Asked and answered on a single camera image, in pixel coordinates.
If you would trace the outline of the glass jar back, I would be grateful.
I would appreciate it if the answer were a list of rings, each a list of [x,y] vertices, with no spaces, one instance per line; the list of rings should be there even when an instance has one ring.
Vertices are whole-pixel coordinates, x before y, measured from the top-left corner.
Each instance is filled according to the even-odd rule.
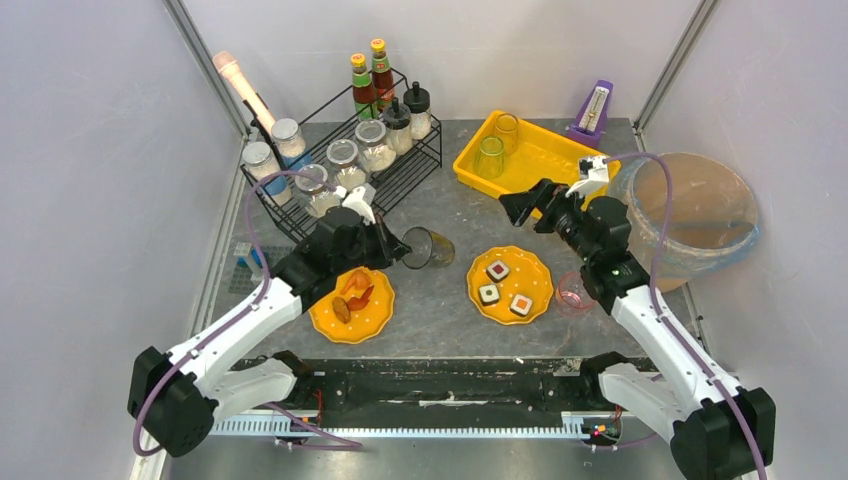
[[[339,207],[342,200],[336,195],[328,170],[319,164],[308,164],[298,171],[295,187],[301,205],[315,218],[323,217],[330,209]]]

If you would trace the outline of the blue band spice jar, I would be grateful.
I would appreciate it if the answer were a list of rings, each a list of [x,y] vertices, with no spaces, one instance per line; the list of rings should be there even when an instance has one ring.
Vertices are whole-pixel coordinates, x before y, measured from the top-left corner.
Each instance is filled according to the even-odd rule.
[[[247,143],[242,151],[241,160],[256,180],[262,180],[280,171],[271,146],[265,142]],[[292,198],[292,191],[285,176],[278,176],[267,181],[261,190],[264,199],[273,200],[278,205],[284,205]]]
[[[299,123],[291,118],[278,119],[271,129],[287,170],[297,171],[313,163]]]

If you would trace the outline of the amber glass cup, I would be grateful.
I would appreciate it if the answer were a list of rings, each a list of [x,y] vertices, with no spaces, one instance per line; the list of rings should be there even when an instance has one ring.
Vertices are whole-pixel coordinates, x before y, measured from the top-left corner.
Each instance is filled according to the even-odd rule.
[[[518,127],[519,119],[511,113],[501,113],[495,119],[495,135],[501,139],[506,156],[511,156],[517,150]]]

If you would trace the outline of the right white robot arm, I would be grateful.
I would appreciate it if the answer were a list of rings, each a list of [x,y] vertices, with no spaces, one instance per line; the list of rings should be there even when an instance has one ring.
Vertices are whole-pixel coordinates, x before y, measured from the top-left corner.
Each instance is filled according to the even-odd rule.
[[[516,226],[540,212],[535,232],[557,234],[583,260],[589,296],[641,345],[661,376],[653,381],[623,355],[608,352],[581,365],[589,393],[662,438],[687,479],[750,472],[766,478],[774,459],[775,402],[761,387],[742,386],[673,315],[629,250],[626,205],[608,196],[585,201],[549,179],[499,202]]]

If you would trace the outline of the dark glass cup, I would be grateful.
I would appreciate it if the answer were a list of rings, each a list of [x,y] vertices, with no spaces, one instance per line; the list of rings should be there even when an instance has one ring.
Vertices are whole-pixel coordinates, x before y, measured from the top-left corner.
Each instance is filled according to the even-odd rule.
[[[454,244],[448,238],[421,226],[410,228],[402,242],[410,248],[410,252],[402,258],[409,269],[443,268],[455,258]]]

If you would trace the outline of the glass jar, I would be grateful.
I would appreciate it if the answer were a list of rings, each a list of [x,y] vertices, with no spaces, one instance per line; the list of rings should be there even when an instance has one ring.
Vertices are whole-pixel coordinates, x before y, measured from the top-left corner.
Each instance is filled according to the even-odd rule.
[[[326,156],[337,185],[351,191],[367,183],[368,173],[362,166],[362,155],[354,141],[338,139],[331,142]]]
[[[388,169],[397,153],[387,143],[387,127],[377,119],[361,121],[355,128],[355,138],[363,154],[364,168],[370,173]]]
[[[295,187],[301,205],[315,218],[323,217],[330,209],[339,207],[342,200],[336,195],[328,170],[319,164],[308,164],[298,171]]]

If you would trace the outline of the pink glass cup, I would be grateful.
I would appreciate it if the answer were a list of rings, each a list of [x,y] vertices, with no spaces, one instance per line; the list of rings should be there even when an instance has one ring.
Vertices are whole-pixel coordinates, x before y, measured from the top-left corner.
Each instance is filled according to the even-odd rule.
[[[557,308],[563,316],[580,316],[588,313],[597,302],[584,287],[579,271],[563,275],[556,287]]]

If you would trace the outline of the black cap shaker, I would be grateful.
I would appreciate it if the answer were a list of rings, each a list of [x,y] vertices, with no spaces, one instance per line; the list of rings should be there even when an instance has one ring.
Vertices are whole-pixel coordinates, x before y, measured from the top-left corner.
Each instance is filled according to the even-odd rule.
[[[384,109],[382,120],[387,128],[386,142],[398,156],[406,154],[413,146],[411,112],[398,98],[393,98]]]
[[[410,131],[413,140],[424,139],[432,129],[431,95],[418,81],[404,92],[403,103],[410,111]]]

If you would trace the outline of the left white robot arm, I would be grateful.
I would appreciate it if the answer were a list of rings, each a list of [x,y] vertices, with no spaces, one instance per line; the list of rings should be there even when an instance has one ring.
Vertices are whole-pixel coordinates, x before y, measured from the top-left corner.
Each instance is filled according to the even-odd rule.
[[[381,218],[331,209],[288,255],[264,268],[263,283],[233,310],[166,352],[149,347],[136,357],[127,405],[135,453],[183,456],[217,423],[285,400],[297,382],[285,361],[270,358],[239,371],[233,365],[329,295],[341,275],[388,268],[410,251]]]

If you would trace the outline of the glass jar front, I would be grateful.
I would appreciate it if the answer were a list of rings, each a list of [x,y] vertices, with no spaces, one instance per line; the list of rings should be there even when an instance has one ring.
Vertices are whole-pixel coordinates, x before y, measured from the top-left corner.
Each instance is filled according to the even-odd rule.
[[[326,156],[337,185],[351,191],[367,183],[368,173],[362,166],[362,155],[354,141],[338,139],[331,142]]]

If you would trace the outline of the red label sauce bottle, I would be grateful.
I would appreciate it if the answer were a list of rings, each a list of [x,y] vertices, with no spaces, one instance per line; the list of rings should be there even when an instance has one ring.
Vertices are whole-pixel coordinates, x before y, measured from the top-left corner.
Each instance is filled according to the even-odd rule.
[[[376,106],[378,111],[382,112],[395,97],[395,80],[386,51],[385,40],[375,38],[370,42],[370,47],[372,51],[372,83],[378,96]]]

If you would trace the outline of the green label sauce bottle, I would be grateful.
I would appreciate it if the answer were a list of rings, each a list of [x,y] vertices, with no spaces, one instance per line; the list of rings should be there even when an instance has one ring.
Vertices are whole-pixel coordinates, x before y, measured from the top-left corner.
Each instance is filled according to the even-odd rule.
[[[360,121],[379,118],[377,91],[373,85],[367,59],[363,53],[350,57],[352,68],[352,94],[357,117]]]

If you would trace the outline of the green glass cup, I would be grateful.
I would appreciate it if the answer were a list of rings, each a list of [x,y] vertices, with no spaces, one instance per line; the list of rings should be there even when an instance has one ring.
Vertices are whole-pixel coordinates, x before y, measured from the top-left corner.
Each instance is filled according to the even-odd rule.
[[[484,137],[479,145],[473,161],[473,172],[487,180],[500,177],[504,171],[505,149],[502,139],[489,135]]]

